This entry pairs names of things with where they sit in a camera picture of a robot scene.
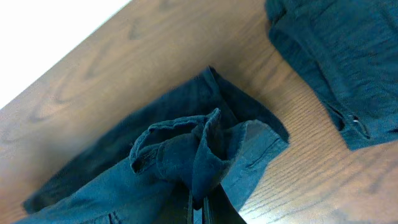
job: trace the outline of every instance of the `dark blue fabric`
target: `dark blue fabric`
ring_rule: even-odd
[[[396,0],[268,0],[269,38],[352,150],[398,139]]]
[[[239,210],[288,138],[269,110],[207,68],[69,162],[24,203],[31,216],[20,223],[150,223],[177,182],[197,204],[221,182]]]

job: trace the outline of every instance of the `white wall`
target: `white wall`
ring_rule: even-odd
[[[0,108],[128,2],[0,1]]]

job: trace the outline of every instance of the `wooden table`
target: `wooden table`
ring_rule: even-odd
[[[398,142],[347,149],[270,44],[263,5],[135,0],[84,40],[0,111],[0,223],[24,217],[21,202],[73,156],[207,65],[291,134],[240,211],[248,223],[397,223]]]

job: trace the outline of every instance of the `folded garment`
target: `folded garment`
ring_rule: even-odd
[[[209,67],[70,161],[24,203],[31,215],[20,223],[151,223],[178,183],[197,205],[221,183],[239,210],[288,138]]]
[[[268,0],[269,38],[352,150],[398,139],[396,0]]]

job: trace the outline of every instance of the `clothing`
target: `clothing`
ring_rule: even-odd
[[[31,216],[19,223],[151,223],[181,182],[197,205],[221,183],[239,210],[288,138],[209,67],[70,161],[24,203]]]
[[[398,139],[396,0],[268,0],[269,38],[352,150]]]

